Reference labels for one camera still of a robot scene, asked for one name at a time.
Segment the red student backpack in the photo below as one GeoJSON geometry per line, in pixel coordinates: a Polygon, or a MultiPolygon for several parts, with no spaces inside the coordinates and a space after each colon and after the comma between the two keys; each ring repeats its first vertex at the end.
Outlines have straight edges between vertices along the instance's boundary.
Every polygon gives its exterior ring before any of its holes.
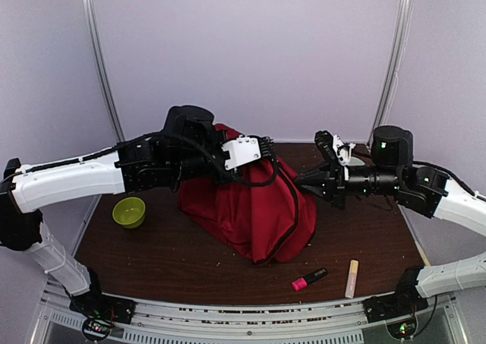
{"type": "Polygon", "coordinates": [[[276,179],[257,188],[218,185],[209,177],[185,181],[179,189],[179,210],[254,265],[294,259],[314,237],[315,199],[298,190],[296,172],[282,159],[276,166],[259,160],[242,171],[252,182],[276,179]]]}

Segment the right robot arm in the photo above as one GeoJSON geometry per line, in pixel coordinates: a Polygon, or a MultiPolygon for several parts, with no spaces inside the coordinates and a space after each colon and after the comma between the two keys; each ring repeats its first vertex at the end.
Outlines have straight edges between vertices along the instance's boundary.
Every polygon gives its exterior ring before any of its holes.
{"type": "MultiPolygon", "coordinates": [[[[353,144],[328,131],[318,131],[314,143],[324,161],[298,175],[295,183],[343,209],[349,195],[383,195],[427,218],[442,219],[485,234],[485,197],[448,169],[416,161],[411,131],[382,125],[374,129],[369,166],[350,163],[353,144]]],[[[441,266],[408,268],[389,306],[406,314],[419,299],[485,284],[485,255],[478,254],[441,266]]]]}

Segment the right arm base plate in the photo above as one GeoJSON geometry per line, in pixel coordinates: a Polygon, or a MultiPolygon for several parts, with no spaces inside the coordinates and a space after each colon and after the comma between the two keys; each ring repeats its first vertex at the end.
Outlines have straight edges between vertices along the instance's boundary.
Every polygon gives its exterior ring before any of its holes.
{"type": "Polygon", "coordinates": [[[428,308],[428,300],[415,293],[394,292],[389,295],[372,296],[365,299],[362,304],[368,323],[412,315],[416,311],[428,308]]]}

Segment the pale yellow highlighter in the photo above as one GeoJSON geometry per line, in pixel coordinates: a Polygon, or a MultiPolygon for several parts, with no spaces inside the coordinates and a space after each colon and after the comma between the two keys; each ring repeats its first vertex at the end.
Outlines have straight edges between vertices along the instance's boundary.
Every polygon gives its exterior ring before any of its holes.
{"type": "Polygon", "coordinates": [[[358,276],[358,265],[359,262],[357,260],[350,260],[349,271],[348,271],[348,276],[346,281],[345,298],[354,298],[355,296],[355,287],[356,287],[357,276],[358,276]]]}

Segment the pink black highlighter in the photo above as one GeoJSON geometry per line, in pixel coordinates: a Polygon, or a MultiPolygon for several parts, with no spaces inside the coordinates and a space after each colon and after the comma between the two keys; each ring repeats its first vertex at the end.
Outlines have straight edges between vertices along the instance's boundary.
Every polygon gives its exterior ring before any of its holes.
{"type": "Polygon", "coordinates": [[[308,287],[310,284],[324,278],[327,274],[328,272],[326,268],[320,268],[319,270],[315,270],[293,281],[291,286],[296,292],[298,292],[308,287]]]}

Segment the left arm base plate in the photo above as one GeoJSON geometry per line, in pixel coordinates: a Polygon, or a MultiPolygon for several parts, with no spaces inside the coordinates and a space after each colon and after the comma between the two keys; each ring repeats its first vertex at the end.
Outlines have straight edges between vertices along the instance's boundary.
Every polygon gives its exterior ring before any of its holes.
{"type": "Polygon", "coordinates": [[[130,324],[136,302],[131,299],[102,295],[101,301],[87,301],[80,296],[70,298],[69,309],[86,318],[100,319],[108,323],[130,324]]]}

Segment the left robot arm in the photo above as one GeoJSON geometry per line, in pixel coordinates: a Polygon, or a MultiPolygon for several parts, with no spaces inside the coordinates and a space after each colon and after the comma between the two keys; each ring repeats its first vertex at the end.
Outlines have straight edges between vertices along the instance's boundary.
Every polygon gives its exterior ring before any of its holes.
{"type": "Polygon", "coordinates": [[[99,152],[40,165],[10,159],[1,182],[1,244],[30,255],[77,306],[103,316],[109,300],[97,275],[66,252],[41,209],[82,197],[175,188],[190,178],[224,175],[226,138],[213,120],[213,113],[199,106],[173,106],[161,131],[99,152]]]}

